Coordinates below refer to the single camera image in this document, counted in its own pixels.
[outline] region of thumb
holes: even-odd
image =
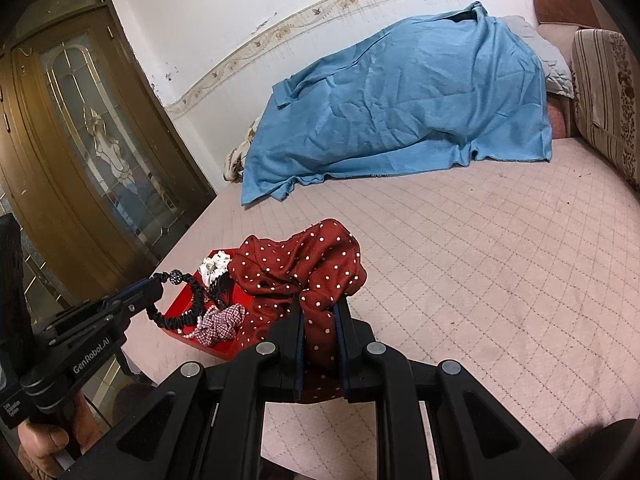
[[[54,478],[62,473],[62,468],[52,454],[64,449],[69,443],[65,430],[50,424],[25,421],[18,426],[18,437],[29,458],[43,473]]]

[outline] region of blue cloth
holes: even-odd
[[[401,20],[273,87],[242,204],[296,182],[551,160],[536,54],[479,2]]]

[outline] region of white pillow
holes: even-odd
[[[540,58],[545,71],[546,91],[573,99],[574,83],[571,71],[558,47],[540,36],[522,16],[503,16],[500,19]]]

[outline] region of human hand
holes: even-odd
[[[102,434],[82,392],[76,395],[74,405],[76,414],[72,422],[73,435],[84,454],[100,440]],[[18,437],[28,458],[40,471],[54,478],[62,474],[62,468],[53,454],[64,449],[69,443],[69,436],[65,430],[50,424],[33,424],[25,420],[18,426]]]

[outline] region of metal bolt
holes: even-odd
[[[193,361],[190,363],[185,363],[180,367],[180,373],[185,377],[193,377],[197,375],[200,371],[200,365],[198,363],[194,363]]]
[[[442,371],[446,374],[457,375],[460,373],[460,370],[462,370],[462,366],[460,366],[458,361],[449,359],[442,363]]]
[[[276,351],[276,345],[271,341],[263,341],[255,346],[255,351],[262,355],[273,354]]]
[[[374,341],[373,343],[369,343],[367,345],[367,351],[373,355],[381,355],[386,352],[386,346],[384,345],[384,343]]]

